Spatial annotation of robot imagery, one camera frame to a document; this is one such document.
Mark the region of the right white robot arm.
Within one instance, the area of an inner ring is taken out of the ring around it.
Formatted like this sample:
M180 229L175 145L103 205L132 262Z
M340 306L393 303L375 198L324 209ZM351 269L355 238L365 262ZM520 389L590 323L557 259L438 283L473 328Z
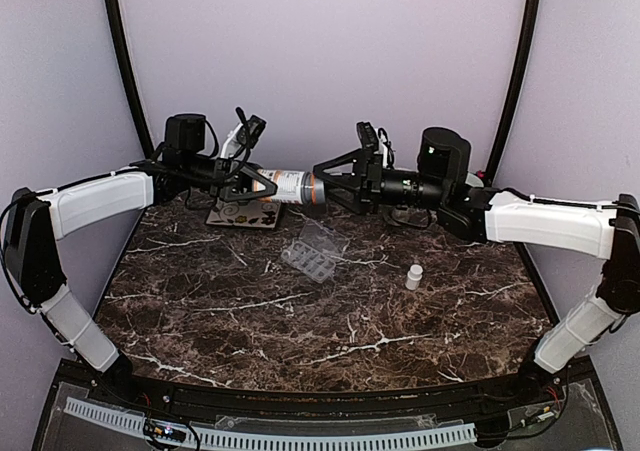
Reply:
M600 283L537 343L510 384L521 405L534 403L549 376L610 329L639 311L639 204L576 202L525 195L513 188L468 184L470 143L441 127L423 131L414 171L384 163L368 122L356 126L360 147L314 166L328 198L357 213L379 206L427 209L452 235L471 242L515 242L580 252L603 260Z

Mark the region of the orange pill bottle grey cap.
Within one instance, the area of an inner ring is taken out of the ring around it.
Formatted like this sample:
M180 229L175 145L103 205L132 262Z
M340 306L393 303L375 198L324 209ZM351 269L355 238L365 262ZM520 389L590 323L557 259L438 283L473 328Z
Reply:
M259 201L296 205L326 203L324 182L310 172L259 169L258 173L277 185L277 192Z

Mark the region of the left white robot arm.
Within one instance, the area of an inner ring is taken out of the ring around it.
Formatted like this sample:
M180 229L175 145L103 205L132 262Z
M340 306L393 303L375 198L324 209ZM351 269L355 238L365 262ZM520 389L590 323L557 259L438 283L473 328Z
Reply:
M72 294L58 244L80 229L167 203L191 189L223 202L273 196L276 184L249 161L266 122L242 109L236 114L239 124L227 141L230 152L204 154L205 135L212 129L204 115L174 115L150 157L58 188L19 189L1 215L6 223L1 266L20 304L40 315L62 345L103 375L103 392L120 407L140 400L140 383L129 376L131 361Z

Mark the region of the clear plastic pill organizer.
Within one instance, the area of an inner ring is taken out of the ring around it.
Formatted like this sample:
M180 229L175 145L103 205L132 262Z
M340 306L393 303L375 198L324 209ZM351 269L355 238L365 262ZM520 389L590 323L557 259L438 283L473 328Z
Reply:
M315 221L308 221L300 234L281 253L282 260L316 283L332 277L350 240Z

